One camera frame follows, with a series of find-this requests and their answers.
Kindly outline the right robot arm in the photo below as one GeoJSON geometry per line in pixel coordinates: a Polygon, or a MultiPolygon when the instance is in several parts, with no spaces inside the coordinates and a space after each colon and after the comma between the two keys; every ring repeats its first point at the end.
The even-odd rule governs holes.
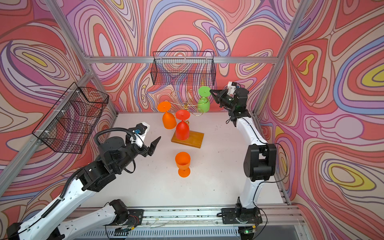
{"type": "Polygon", "coordinates": [[[270,177],[276,171],[277,147],[269,144],[258,132],[247,109],[249,91],[245,88],[210,90],[210,93],[221,108],[228,110],[229,121],[244,136],[248,148],[243,169],[247,180],[241,195],[233,208],[222,208],[218,214],[225,225],[253,224],[263,222],[261,210],[257,206],[258,198],[270,177]]]}

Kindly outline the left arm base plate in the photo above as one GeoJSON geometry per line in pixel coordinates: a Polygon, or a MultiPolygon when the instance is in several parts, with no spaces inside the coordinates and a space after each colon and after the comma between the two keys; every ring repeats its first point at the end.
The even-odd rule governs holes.
{"type": "Polygon", "coordinates": [[[114,224],[119,226],[115,229],[113,236],[122,237],[127,236],[128,233],[133,231],[136,227],[142,224],[143,220],[143,209],[128,210],[126,213],[117,216],[114,224]]]}

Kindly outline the green wine glass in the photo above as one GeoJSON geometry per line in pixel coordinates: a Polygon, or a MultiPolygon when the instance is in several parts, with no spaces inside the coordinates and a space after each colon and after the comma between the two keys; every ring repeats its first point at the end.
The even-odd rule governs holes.
{"type": "Polygon", "coordinates": [[[198,100],[198,112],[207,113],[210,110],[210,100],[208,97],[211,95],[211,88],[207,86],[202,86],[198,90],[200,99],[198,100]]]}

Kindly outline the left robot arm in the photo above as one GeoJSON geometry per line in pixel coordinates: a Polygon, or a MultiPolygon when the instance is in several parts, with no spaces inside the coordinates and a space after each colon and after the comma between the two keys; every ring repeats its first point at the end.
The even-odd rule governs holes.
{"type": "Polygon", "coordinates": [[[86,200],[100,192],[122,172],[130,173],[129,164],[137,156],[152,156],[160,137],[144,143],[149,125],[139,123],[133,128],[110,128],[95,134],[99,155],[96,160],[76,170],[67,179],[60,195],[44,209],[23,223],[7,228],[8,240],[74,240],[99,226],[125,225],[131,214],[122,200],[105,204],[101,209],[75,220],[66,218],[86,200]]]}

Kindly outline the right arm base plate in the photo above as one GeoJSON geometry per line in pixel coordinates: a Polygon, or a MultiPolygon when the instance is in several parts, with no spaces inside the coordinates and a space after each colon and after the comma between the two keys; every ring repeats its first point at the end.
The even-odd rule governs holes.
{"type": "Polygon", "coordinates": [[[260,210],[253,209],[235,209],[235,208],[222,208],[221,212],[217,214],[217,217],[222,218],[222,222],[225,225],[228,224],[253,224],[258,226],[263,223],[260,210]]]}

